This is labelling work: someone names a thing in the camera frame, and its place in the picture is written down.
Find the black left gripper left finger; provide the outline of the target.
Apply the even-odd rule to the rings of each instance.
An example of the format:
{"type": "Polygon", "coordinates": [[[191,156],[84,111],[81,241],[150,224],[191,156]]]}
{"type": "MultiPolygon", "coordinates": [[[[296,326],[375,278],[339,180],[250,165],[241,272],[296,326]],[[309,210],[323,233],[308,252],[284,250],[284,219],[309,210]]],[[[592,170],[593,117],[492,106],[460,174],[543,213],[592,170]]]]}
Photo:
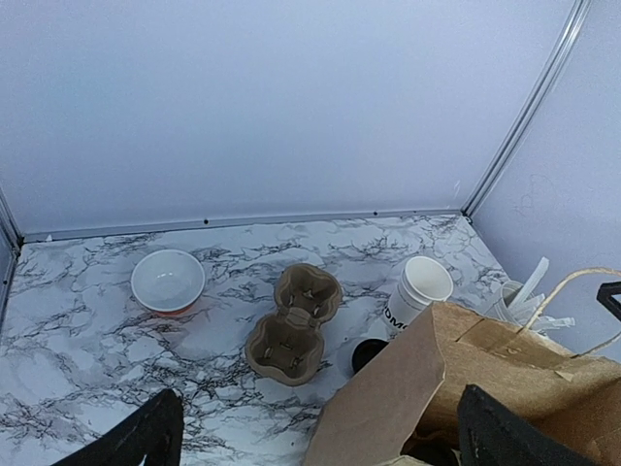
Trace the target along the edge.
{"type": "Polygon", "coordinates": [[[166,388],[101,438],[55,464],[179,465],[183,427],[182,400],[166,388]]]}

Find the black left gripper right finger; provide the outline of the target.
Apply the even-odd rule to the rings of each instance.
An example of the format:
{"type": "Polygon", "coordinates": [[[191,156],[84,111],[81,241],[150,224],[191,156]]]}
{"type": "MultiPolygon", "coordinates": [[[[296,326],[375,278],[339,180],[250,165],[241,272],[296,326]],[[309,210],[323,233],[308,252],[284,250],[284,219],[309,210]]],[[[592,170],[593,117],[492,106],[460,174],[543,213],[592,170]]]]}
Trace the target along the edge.
{"type": "Polygon", "coordinates": [[[464,465],[592,465],[587,456],[545,435],[477,384],[457,405],[464,465]]]}

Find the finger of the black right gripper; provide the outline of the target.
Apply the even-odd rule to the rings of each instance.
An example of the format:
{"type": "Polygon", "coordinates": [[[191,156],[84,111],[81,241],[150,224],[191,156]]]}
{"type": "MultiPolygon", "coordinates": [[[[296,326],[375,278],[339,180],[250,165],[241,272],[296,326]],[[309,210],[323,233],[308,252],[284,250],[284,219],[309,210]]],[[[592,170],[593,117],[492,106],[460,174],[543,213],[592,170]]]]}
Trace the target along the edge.
{"type": "Polygon", "coordinates": [[[615,318],[621,320],[621,282],[602,283],[596,299],[615,318]]]}

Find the brown paper takeout bag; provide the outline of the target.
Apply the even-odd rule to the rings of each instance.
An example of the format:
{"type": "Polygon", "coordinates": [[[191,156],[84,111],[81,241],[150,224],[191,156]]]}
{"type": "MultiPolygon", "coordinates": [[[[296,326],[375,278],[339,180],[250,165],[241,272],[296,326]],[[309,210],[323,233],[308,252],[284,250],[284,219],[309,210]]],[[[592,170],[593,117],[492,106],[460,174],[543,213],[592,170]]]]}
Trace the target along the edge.
{"type": "Polygon", "coordinates": [[[332,397],[304,461],[379,465],[418,441],[455,444],[470,384],[591,461],[619,463],[618,362],[452,303],[429,306],[332,397]]]}

